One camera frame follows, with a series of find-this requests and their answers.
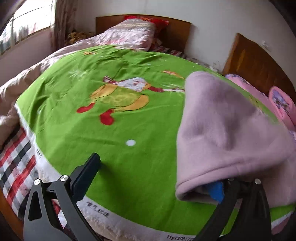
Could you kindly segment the window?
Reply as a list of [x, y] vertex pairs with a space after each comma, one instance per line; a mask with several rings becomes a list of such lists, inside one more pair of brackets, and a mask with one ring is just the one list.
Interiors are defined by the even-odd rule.
[[53, 27], [56, 1], [25, 1], [1, 33], [1, 55], [41, 30]]

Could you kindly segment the wall socket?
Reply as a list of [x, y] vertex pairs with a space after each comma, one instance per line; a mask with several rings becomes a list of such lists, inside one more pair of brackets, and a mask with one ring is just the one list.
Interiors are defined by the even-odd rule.
[[267, 44], [266, 41], [262, 41], [262, 42], [261, 42], [261, 46], [262, 46], [264, 49], [269, 50], [269, 45]]

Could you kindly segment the pink bed quilt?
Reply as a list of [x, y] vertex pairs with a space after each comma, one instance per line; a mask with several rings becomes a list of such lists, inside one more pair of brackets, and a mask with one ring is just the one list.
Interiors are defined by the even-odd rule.
[[295, 131], [287, 126], [275, 115], [275, 110], [268, 95], [257, 90], [244, 78], [236, 74], [225, 76], [246, 92], [253, 108], [247, 106], [244, 111], [251, 111], [250, 116], [244, 115], [237, 138], [250, 148], [256, 145], [260, 148], [274, 148], [278, 151], [295, 152]]

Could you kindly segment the right wooden headboard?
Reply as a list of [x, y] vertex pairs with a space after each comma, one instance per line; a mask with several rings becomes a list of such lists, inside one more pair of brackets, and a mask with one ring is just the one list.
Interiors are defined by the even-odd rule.
[[276, 61], [257, 43], [236, 33], [223, 75], [236, 74], [268, 95], [276, 86], [295, 101], [295, 88]]

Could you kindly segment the left wooden headboard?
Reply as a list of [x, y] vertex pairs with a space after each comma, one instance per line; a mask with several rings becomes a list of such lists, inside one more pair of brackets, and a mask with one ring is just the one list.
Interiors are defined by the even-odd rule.
[[191, 23], [169, 18], [165, 16], [153, 16], [153, 15], [110, 15], [110, 16], [99, 16], [95, 20], [95, 33], [101, 34], [107, 29], [119, 24], [124, 21], [128, 16], [136, 16], [142, 18], [156, 18], [164, 21], [169, 21], [167, 27], [160, 31], [158, 38], [163, 42], [165, 47], [184, 52], [187, 44], [188, 37], [190, 35]]

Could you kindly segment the green cartoon blanket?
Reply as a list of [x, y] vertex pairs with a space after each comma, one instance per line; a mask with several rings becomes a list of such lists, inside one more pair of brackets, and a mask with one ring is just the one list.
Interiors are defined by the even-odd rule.
[[42, 180], [99, 154], [78, 206], [112, 240], [192, 240], [228, 178], [260, 179], [272, 220], [295, 206], [295, 132], [265, 95], [187, 60], [83, 49], [52, 62], [15, 106]]

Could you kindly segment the brown patterned curtain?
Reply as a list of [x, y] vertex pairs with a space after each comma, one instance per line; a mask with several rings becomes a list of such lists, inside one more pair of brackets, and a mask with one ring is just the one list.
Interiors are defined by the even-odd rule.
[[68, 35], [75, 28], [77, 2], [75, 0], [56, 1], [54, 24], [54, 47], [56, 50], [65, 46]]

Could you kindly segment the folded pink floral quilt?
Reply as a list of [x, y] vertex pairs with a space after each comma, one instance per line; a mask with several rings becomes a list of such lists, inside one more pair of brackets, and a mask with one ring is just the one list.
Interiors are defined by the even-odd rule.
[[275, 115], [290, 131], [295, 131], [295, 104], [293, 100], [281, 89], [273, 86], [268, 98], [273, 105]]

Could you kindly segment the lilac fleece pants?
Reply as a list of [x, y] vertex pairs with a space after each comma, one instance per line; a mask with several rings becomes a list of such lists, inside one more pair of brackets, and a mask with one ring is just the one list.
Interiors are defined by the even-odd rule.
[[217, 202], [208, 185], [229, 178], [260, 179], [270, 207], [295, 203], [295, 136], [229, 80], [196, 71], [185, 81], [176, 197]]

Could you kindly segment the wooden headboard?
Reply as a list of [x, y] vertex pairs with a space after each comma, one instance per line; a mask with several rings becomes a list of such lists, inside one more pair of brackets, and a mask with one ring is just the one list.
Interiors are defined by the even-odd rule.
[[124, 21], [128, 16], [136, 16], [142, 18], [156, 18], [164, 21], [169, 21], [167, 27], [160, 31], [158, 38], [163, 42], [165, 47], [184, 52], [187, 44], [188, 37], [190, 35], [191, 23], [169, 18], [165, 16], [153, 16], [153, 15], [110, 15], [110, 16], [99, 16], [95, 20], [95, 33], [101, 34], [107, 29], [119, 24]]
[[276, 61], [257, 43], [236, 33], [223, 75], [236, 74], [268, 95], [276, 86], [295, 101], [295, 88]]

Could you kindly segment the red plaid bed sheet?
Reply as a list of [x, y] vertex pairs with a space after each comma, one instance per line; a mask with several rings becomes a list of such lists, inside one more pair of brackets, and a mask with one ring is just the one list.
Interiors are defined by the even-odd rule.
[[16, 102], [22, 127], [1, 153], [12, 210], [35, 178], [56, 180], [97, 153], [102, 168], [79, 208], [117, 235], [179, 240], [189, 210], [175, 197], [185, 80], [198, 66], [163, 53], [99, 46], [51, 60]]

